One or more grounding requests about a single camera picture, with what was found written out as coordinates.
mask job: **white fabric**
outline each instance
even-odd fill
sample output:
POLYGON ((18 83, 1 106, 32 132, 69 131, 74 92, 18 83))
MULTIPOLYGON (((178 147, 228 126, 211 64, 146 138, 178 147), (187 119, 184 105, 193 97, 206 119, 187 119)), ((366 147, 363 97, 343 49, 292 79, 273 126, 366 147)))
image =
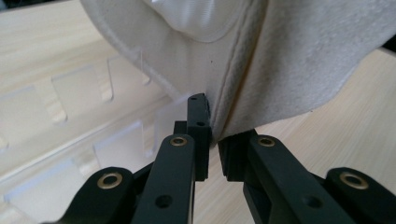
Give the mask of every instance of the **white fabric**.
POLYGON ((139 0, 81 1, 109 42, 171 96, 206 93, 214 143, 325 104, 396 33, 394 0, 247 0, 210 43, 139 0))
POLYGON ((201 42, 223 37, 239 17, 243 0, 144 0, 175 30, 201 42))

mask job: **wooden table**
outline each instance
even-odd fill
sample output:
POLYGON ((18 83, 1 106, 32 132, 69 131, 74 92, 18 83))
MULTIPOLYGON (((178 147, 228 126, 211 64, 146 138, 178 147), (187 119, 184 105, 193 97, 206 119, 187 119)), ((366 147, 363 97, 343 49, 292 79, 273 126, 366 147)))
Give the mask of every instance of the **wooden table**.
MULTIPOLYGON (((115 53, 79 1, 0 13, 0 95, 115 53)), ((257 131, 283 141, 314 174, 351 167, 396 193, 395 55, 375 50, 329 103, 257 131)), ((216 149, 209 179, 196 184, 194 222, 253 223, 242 184, 222 176, 216 149)))

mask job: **gray fabric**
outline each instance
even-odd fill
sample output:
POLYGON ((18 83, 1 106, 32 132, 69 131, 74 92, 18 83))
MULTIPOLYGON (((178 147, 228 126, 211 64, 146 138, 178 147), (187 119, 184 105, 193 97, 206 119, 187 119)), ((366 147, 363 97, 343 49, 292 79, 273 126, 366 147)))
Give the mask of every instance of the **gray fabric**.
POLYGON ((109 42, 171 96, 206 93, 214 143, 325 104, 396 33, 396 1, 249 0, 212 43, 172 30, 139 0, 81 1, 109 42))

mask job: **transparent plastic container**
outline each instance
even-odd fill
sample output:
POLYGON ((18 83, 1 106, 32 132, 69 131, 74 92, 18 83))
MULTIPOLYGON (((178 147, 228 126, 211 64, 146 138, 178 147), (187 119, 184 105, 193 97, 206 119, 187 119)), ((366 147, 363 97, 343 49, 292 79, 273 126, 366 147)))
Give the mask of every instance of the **transparent plastic container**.
POLYGON ((154 161, 186 99, 119 55, 0 95, 0 223, 55 221, 94 172, 154 161))

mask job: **black mechanical linkage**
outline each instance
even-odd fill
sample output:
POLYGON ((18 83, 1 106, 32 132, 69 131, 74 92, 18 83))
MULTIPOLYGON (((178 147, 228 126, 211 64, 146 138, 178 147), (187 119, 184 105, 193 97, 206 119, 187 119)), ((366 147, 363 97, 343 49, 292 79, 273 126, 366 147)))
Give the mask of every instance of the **black mechanical linkage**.
POLYGON ((228 137, 219 154, 227 179, 244 182, 256 223, 396 223, 396 197, 370 176, 349 168, 312 175, 272 136, 228 137))
POLYGON ((212 130, 209 125, 209 106, 203 93, 189 98, 187 113, 187 134, 195 141, 195 180, 207 179, 209 167, 209 145, 212 130))
POLYGON ((132 223, 192 223, 194 155, 186 134, 163 140, 132 223))
MULTIPOLYGON (((195 181, 207 178, 209 108, 204 94, 188 101, 155 162, 135 174, 109 167, 92 175, 56 223, 192 223, 195 181)), ((276 138, 254 130, 219 142, 228 181, 244 182, 256 223, 396 223, 396 197, 370 176, 332 169, 310 174, 276 138)))

